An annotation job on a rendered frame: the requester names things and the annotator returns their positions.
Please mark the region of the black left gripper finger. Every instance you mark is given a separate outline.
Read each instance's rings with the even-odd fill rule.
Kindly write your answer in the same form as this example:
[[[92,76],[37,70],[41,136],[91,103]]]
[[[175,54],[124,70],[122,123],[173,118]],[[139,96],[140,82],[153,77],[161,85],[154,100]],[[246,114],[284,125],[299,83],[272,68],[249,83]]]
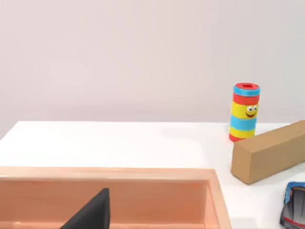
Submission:
[[[110,229],[109,188],[103,188],[60,229]]]

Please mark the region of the shallow salmon-coloured box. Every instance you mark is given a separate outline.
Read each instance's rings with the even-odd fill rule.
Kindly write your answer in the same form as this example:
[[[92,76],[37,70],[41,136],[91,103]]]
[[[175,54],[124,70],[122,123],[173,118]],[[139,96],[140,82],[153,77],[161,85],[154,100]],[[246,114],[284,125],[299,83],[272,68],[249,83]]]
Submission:
[[[209,168],[0,167],[0,229],[60,229],[103,188],[110,229],[232,229]]]

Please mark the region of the striped smiling face cylinder toy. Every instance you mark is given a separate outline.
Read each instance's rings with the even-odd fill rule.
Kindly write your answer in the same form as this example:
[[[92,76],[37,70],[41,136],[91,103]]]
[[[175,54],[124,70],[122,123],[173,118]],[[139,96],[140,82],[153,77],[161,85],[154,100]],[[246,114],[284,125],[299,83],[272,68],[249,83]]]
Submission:
[[[254,83],[237,83],[233,87],[229,139],[232,142],[255,135],[260,87]]]

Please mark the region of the brown cardboard box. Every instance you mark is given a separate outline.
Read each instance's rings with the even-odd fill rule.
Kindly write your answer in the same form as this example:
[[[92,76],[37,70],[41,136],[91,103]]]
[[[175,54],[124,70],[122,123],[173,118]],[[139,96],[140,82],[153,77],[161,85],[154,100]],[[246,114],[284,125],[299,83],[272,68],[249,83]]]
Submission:
[[[252,184],[305,162],[305,120],[234,143],[231,173]]]

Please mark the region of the blue and grey toy car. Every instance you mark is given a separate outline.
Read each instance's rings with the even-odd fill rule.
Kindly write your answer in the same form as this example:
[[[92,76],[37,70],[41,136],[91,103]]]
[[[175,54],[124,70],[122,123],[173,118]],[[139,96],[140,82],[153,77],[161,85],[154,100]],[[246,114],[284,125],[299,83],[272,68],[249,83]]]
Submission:
[[[287,184],[280,225],[285,229],[305,229],[305,182]]]

